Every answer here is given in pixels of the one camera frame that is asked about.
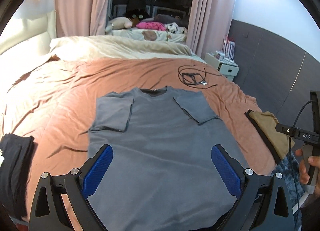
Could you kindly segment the pink curtain right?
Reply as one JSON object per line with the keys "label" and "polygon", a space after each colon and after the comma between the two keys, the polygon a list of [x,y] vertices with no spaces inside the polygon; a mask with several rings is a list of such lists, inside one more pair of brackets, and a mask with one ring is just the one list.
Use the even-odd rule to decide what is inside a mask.
{"label": "pink curtain right", "polygon": [[231,26],[235,0],[193,0],[186,45],[199,57],[220,50]]}

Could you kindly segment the magenta pink cloth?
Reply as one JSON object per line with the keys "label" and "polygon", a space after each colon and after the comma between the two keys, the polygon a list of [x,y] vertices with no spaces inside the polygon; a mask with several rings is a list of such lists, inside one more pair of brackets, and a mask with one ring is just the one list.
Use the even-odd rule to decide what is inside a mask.
{"label": "magenta pink cloth", "polygon": [[136,27],[138,29],[148,29],[148,30],[158,30],[158,31],[165,31],[166,28],[164,24],[160,22],[139,22]]}

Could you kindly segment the orange-brown bed blanket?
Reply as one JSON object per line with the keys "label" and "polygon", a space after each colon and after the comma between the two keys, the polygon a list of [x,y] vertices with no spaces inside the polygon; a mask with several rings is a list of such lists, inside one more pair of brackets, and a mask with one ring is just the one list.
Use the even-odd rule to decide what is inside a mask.
{"label": "orange-brown bed blanket", "polygon": [[27,166],[22,219],[29,219],[31,201],[43,171],[61,174],[84,162],[88,129],[97,98],[134,87],[183,88],[178,71],[199,72],[208,80],[203,92],[210,107],[232,133],[244,158],[256,172],[269,174],[276,166],[272,154],[246,118],[258,111],[254,97],[197,59],[51,60],[24,75],[3,96],[1,134],[34,137],[35,153]]}

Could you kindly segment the olive yellow folded garment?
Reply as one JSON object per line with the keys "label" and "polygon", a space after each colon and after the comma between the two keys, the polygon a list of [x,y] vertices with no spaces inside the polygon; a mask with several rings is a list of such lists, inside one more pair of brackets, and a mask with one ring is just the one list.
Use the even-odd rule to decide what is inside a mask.
{"label": "olive yellow folded garment", "polygon": [[278,165],[289,153],[289,136],[276,131],[276,125],[279,124],[276,116],[269,111],[259,112],[250,109],[245,116],[255,127]]}

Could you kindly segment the patterned small bed sheet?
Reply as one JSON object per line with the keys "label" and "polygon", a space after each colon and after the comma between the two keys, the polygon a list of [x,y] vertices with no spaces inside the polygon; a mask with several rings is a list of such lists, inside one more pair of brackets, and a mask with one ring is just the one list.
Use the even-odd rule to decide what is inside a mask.
{"label": "patterned small bed sheet", "polygon": [[148,30],[148,29],[121,29],[113,30],[112,36],[124,37],[134,40],[164,41],[185,44],[187,34],[172,33],[169,31]]}

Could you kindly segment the pink curtain left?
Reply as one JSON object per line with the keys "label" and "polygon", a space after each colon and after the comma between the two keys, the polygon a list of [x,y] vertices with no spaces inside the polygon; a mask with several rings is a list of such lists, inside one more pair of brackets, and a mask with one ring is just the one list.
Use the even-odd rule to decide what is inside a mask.
{"label": "pink curtain left", "polygon": [[108,0],[55,0],[57,37],[105,33]]}

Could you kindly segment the pink curtain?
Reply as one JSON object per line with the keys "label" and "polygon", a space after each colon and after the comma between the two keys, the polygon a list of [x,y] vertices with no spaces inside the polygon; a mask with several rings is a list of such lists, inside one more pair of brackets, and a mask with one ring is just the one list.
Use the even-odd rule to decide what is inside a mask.
{"label": "pink curtain", "polygon": [[57,37],[105,33],[108,0],[55,0]]}
{"label": "pink curtain", "polygon": [[199,57],[220,50],[231,26],[235,0],[193,0],[186,45]]}

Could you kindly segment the grey t-shirt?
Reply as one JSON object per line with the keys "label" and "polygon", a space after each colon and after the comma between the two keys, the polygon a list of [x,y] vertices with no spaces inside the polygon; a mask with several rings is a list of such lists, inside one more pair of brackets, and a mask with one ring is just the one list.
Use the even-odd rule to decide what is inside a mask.
{"label": "grey t-shirt", "polygon": [[88,156],[113,159],[89,202],[108,230],[197,230],[235,202],[211,159],[220,144],[247,162],[201,92],[134,88],[96,101]]}

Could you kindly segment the cream beige duvet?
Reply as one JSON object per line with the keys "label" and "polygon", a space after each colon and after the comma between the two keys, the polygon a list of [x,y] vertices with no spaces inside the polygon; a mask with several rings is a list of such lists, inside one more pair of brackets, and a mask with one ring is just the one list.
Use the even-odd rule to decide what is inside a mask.
{"label": "cream beige duvet", "polygon": [[190,59],[203,62],[186,45],[141,41],[119,36],[71,36],[52,39],[50,52],[64,61],[111,59]]}

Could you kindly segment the cream padded headboard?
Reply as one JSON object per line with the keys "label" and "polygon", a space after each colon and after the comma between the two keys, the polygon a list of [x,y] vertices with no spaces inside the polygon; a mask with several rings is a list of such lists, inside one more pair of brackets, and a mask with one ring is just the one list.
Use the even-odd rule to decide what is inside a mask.
{"label": "cream padded headboard", "polygon": [[1,34],[1,53],[25,43],[31,50],[44,55],[56,38],[56,11],[31,18],[10,20]]}

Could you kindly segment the white bedside cabinet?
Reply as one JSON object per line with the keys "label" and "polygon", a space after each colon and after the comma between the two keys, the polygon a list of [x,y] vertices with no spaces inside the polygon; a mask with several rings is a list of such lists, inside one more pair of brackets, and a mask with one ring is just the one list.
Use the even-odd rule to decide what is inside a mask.
{"label": "white bedside cabinet", "polygon": [[215,68],[227,80],[233,81],[239,72],[239,66],[225,59],[219,60],[211,53],[206,53],[204,61]]}

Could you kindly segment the blue patterned trousers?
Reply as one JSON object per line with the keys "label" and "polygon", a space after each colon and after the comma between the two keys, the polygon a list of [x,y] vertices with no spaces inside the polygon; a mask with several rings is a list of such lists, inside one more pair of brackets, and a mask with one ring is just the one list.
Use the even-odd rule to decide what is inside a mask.
{"label": "blue patterned trousers", "polygon": [[271,175],[277,172],[283,175],[285,184],[289,191],[292,206],[298,203],[298,199],[301,199],[304,195],[304,190],[299,182],[299,164],[295,159],[293,152],[287,154],[286,157],[274,168]]}

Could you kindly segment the black folded clothes stack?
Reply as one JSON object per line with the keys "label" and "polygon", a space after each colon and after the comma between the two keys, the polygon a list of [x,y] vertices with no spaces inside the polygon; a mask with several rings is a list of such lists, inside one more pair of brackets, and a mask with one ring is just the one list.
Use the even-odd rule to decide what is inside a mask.
{"label": "black folded clothes stack", "polygon": [[34,152],[34,137],[6,134],[1,140],[1,204],[14,218],[27,215],[26,184]]}

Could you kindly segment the beige plush toy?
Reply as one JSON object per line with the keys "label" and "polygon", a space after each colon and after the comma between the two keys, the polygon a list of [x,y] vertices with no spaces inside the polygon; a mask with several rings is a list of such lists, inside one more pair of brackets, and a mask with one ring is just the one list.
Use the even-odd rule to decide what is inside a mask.
{"label": "beige plush toy", "polygon": [[133,22],[129,18],[126,17],[117,17],[112,20],[110,20],[107,23],[107,26],[105,28],[105,33],[109,34],[113,30],[121,30],[121,29],[130,29],[133,25]]}

